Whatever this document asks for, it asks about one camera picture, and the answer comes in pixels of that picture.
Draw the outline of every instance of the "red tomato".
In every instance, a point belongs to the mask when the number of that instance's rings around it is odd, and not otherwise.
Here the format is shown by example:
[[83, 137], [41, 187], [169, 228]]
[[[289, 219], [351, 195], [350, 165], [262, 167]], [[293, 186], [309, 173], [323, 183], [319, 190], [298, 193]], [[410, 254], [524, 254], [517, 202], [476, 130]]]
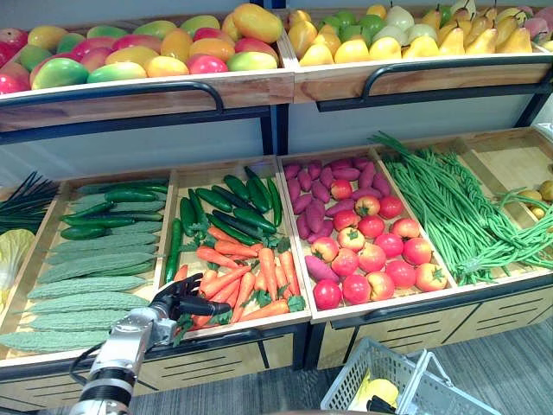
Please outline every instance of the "red tomato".
[[385, 224], [378, 216], [365, 216], [358, 224], [357, 228], [366, 238], [376, 238], [384, 231]]
[[323, 279], [314, 287], [313, 296], [318, 309], [330, 310], [335, 309], [340, 304], [342, 291], [336, 283], [329, 279]]
[[399, 216], [404, 210], [403, 203], [396, 196], [386, 196], [380, 199], [380, 216], [391, 219]]
[[432, 259], [432, 247], [423, 238], [412, 238], [404, 243], [404, 258], [413, 265], [424, 264]]
[[448, 280], [436, 264], [422, 264], [415, 269], [415, 285], [421, 291], [438, 291], [446, 288]]
[[386, 266], [386, 274], [390, 276], [397, 288], [410, 288], [415, 285], [415, 270], [405, 261], [391, 261]]
[[393, 233], [382, 233], [374, 240], [374, 243], [384, 250], [388, 259], [401, 255], [401, 252], [404, 251], [404, 242]]
[[363, 304], [371, 297], [371, 286], [365, 277], [353, 274], [342, 283], [344, 299], [351, 304]]

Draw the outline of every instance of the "wooden display shelf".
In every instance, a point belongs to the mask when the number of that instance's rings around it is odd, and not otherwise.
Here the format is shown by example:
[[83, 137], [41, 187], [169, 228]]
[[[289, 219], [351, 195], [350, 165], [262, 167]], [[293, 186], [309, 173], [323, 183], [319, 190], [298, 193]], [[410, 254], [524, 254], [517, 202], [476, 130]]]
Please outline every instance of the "wooden display shelf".
[[[214, 13], [221, 22], [227, 13]], [[86, 35], [86, 31], [98, 24], [109, 24], [122, 29], [132, 30], [157, 19], [174, 22], [177, 27], [192, 15], [156, 16], [116, 22], [86, 23], [66, 27], [68, 31]], [[242, 71], [227, 73], [207, 73], [143, 80], [125, 80], [62, 86], [0, 96], [3, 100], [19, 100], [20, 105], [7, 106], [0, 111], [0, 132], [27, 130], [50, 125], [68, 125], [99, 120], [148, 117], [155, 115], [177, 114], [183, 112], [204, 112], [215, 109], [213, 98], [201, 90], [161, 91], [130, 94], [132, 88], [140, 88], [159, 82], [196, 81], [208, 84], [222, 98], [225, 109], [260, 105], [286, 104], [292, 102], [294, 74], [289, 67], [294, 59], [281, 37], [274, 46], [280, 62], [278, 69], [262, 71]], [[118, 96], [102, 97], [103, 91], [123, 90]], [[70, 99], [72, 93], [80, 97], [96, 94], [100, 98]], [[32, 104], [25, 104], [32, 99]]]
[[[386, 177], [389, 184], [391, 185], [391, 195], [397, 196], [404, 204], [405, 209], [400, 217], [416, 219], [415, 215], [413, 214], [413, 212], [409, 207], [409, 204], [401, 195], [401, 192], [395, 185], [394, 181], [391, 179], [388, 171], [386, 170], [386, 167], [384, 166], [383, 162], [380, 160], [379, 155], [377, 154], [377, 152], [374, 150], [373, 147], [360, 146], [360, 147], [351, 147], [351, 148], [340, 149], [340, 150], [328, 150], [328, 151], [320, 151], [320, 152], [314, 152], [314, 153], [303, 153], [303, 154], [293, 155], [293, 156], [280, 156], [278, 158], [279, 167], [280, 167], [279, 175], [281, 176], [281, 181], [286, 183], [286, 179], [284, 177], [284, 172], [283, 172], [283, 166], [289, 163], [299, 163], [303, 167], [305, 167], [307, 166], [307, 163], [309, 161], [321, 160], [324, 166], [326, 163], [332, 162], [333, 160], [337, 160], [344, 157], [355, 157], [355, 156], [365, 156], [369, 160], [373, 161], [375, 164], [376, 171], [380, 172]], [[354, 189], [356, 189], [357, 183], [354, 182], [353, 186], [354, 186]], [[449, 271], [445, 266], [445, 264], [443, 263], [442, 257], [440, 256], [439, 252], [437, 252], [436, 249], [432, 246], [432, 251], [433, 251], [432, 262], [434, 264], [439, 265], [442, 268], [444, 272], [444, 276], [448, 280], [446, 289], [439, 290], [439, 291], [432, 291], [432, 292], [421, 292], [417, 288], [411, 288], [408, 290], [396, 290], [394, 297], [389, 300], [369, 302], [369, 303], [364, 303], [359, 305], [346, 305], [342, 301], [340, 307], [337, 309], [318, 310], [315, 305], [315, 298], [313, 296], [313, 287], [315, 287], [316, 282], [309, 276], [307, 266], [305, 263], [305, 256], [311, 255], [310, 244], [306, 240], [301, 240], [299, 237], [297, 226], [296, 226], [296, 216], [294, 215], [294, 212], [292, 210], [292, 202], [289, 198], [288, 190], [285, 191], [285, 199], [286, 199], [286, 206], [288, 207], [288, 210], [289, 210], [289, 216], [291, 218], [294, 218], [292, 220], [293, 222], [292, 226], [294, 227], [296, 246], [300, 248], [301, 254], [302, 254], [300, 256], [300, 262], [302, 267], [302, 275], [305, 278], [304, 283], [307, 287], [310, 287], [308, 289], [308, 299], [309, 299], [312, 314], [313, 314], [313, 319], [312, 319], [313, 323], [340, 319], [346, 316], [362, 316], [372, 310], [377, 310], [385, 307], [394, 307], [394, 306], [399, 306], [407, 303], [427, 301], [431, 299], [445, 297], [448, 295], [453, 295], [455, 293], [457, 284], [449, 274]], [[330, 201], [326, 205], [326, 208], [331, 207], [332, 204], [334, 204], [334, 201]], [[386, 229], [388, 229], [388, 227], [393, 223], [394, 220], [385, 221]], [[419, 228], [421, 231], [421, 236], [426, 240], [430, 241], [428, 235], [424, 232], [424, 230], [420, 227], [420, 225], [419, 225]], [[337, 232], [335, 230], [333, 230], [332, 237], [335, 239], [337, 238]]]
[[[323, 17], [332, 15], [339, 10], [351, 10], [358, 18], [364, 16], [366, 12], [366, 9], [360, 8], [308, 9], [306, 11], [311, 15], [313, 22], [319, 22]], [[407, 10], [413, 14], [417, 22], [428, 10], [428, 7], [409, 7]], [[280, 11], [280, 16], [285, 18], [288, 13], [289, 10]], [[553, 62], [553, 54], [537, 45], [534, 45], [532, 54], [445, 56], [432, 59], [368, 61], [311, 67], [301, 67], [295, 54], [292, 53], [292, 56], [294, 58], [288, 61], [288, 67], [295, 73], [295, 104], [359, 97], [363, 93], [367, 78], [380, 68], [390, 64], [412, 63], [415, 65], [431, 61], [457, 60], [458, 67], [389, 73], [376, 80], [370, 89], [370, 96], [476, 86], [537, 84], [546, 76]], [[549, 56], [551, 59], [544, 61], [544, 56]], [[514, 63], [512, 62], [513, 58], [520, 58], [527, 64]], [[468, 62], [471, 63], [471, 67], [462, 67]]]

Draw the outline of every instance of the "black cable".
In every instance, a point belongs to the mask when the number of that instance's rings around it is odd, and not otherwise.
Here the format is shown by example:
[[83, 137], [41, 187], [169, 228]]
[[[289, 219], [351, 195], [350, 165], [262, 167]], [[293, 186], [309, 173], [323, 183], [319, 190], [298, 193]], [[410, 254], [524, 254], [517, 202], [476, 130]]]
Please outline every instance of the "black cable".
[[86, 350], [83, 354], [81, 354], [77, 359], [73, 361], [73, 363], [71, 364], [71, 367], [69, 368], [69, 376], [71, 376], [71, 378], [75, 382], [77, 382], [82, 386], [86, 385], [86, 378], [84, 376], [81, 376], [80, 374], [76, 374], [75, 370], [77, 369], [77, 366], [82, 360], [87, 358], [90, 353], [93, 353], [99, 348], [101, 348], [104, 343], [105, 342], [101, 342], [101, 343], [98, 343], [96, 346], [92, 346], [91, 348]]

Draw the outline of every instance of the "robotic arm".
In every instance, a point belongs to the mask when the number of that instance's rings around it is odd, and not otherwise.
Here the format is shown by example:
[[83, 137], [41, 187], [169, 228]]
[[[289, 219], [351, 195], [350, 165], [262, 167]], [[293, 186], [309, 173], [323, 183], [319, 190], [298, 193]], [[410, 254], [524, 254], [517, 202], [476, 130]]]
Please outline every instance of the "robotic arm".
[[70, 415], [122, 415], [129, 413], [132, 390], [142, 366], [144, 354], [155, 345], [170, 344], [177, 333], [176, 320], [183, 314], [215, 316], [230, 311], [227, 303], [214, 303], [197, 297], [202, 275], [167, 284], [148, 307], [133, 309], [118, 321], [101, 346], [90, 370], [79, 402]]

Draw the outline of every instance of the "white basket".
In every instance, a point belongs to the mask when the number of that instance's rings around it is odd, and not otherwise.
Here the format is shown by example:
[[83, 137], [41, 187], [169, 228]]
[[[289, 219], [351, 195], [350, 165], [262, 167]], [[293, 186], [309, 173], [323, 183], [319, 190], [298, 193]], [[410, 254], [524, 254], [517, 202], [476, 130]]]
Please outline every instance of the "white basket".
[[[433, 361], [443, 379], [427, 368]], [[349, 357], [321, 402], [321, 409], [347, 410], [367, 369], [371, 378], [387, 379], [399, 390], [397, 414], [501, 415], [451, 383], [432, 352], [423, 350], [417, 364], [365, 337]]]

